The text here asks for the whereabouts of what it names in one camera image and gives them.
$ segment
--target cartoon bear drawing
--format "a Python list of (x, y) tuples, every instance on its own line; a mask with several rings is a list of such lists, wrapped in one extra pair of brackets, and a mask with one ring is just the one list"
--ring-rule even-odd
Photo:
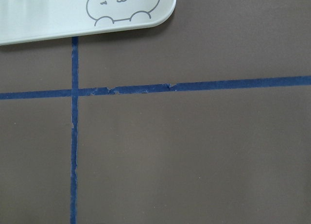
[(109, 18), (116, 21), (132, 20), (138, 13), (145, 13), (151, 18), (151, 12), (159, 5), (160, 0), (87, 0), (86, 11), (96, 23)]

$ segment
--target bear mouth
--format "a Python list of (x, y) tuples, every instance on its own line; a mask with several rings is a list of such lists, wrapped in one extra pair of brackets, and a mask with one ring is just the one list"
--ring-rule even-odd
[(127, 0), (117, 0), (118, 3), (126, 2)]

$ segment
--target bear face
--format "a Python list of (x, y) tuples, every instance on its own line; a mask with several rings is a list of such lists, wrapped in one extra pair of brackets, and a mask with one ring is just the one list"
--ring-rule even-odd
[(160, 0), (87, 0), (86, 11), (96, 23), (103, 18), (116, 21), (132, 20), (137, 13), (150, 13), (158, 6)]

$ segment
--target white tray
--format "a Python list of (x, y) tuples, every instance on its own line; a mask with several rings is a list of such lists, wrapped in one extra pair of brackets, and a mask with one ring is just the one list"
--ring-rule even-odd
[(153, 27), (176, 0), (0, 0), (0, 45)]

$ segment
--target blue painter's tape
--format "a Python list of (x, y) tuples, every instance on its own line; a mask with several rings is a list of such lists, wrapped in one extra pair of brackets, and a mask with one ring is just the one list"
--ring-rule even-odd
[[(78, 68), (78, 54), (74, 55), (72, 59), (73, 66)], [(178, 83), (174, 86), (171, 86), (170, 84), (157, 84), (145, 86), (118, 86), (113, 89), (109, 89), (107, 87), (78, 89), (78, 73), (76, 71), (76, 75), (73, 77), (72, 81), (73, 90), (63, 89), (34, 92), (0, 93), (0, 100), (70, 97), (71, 95), (77, 99), (78, 96), (92, 95), (143, 94), (216, 89), (265, 88), (278, 86), (310, 86), (311, 76)]]
[(79, 89), (79, 96), (108, 95), (109, 92), (109, 89), (106, 87)]
[(0, 94), (0, 100), (60, 98), (70, 96), (71, 96), (71, 89), (62, 89), (62, 90), (47, 90), (47, 91), (33, 91), (33, 92), (2, 93)]
[(264, 88), (264, 87), (278, 87), (278, 86), (309, 86), (309, 85), (311, 85), (311, 76), (300, 76), (300, 77), (228, 80), (228, 81), (215, 81), (215, 82), (178, 83), (174, 86), (171, 86), (170, 84), (157, 84), (145, 86), (118, 86), (113, 89), (108, 89), (106, 87), (88, 88), (88, 89), (79, 89), (79, 95), (90, 96), (90, 95), (114, 95), (114, 94), (142, 94), (142, 93), (160, 93), (160, 92)]
[(72, 89), (71, 89), (71, 176), (70, 176), (70, 224), (76, 224), (77, 216), (77, 147), (78, 147), (78, 98), (79, 98), (78, 37), (72, 38)]

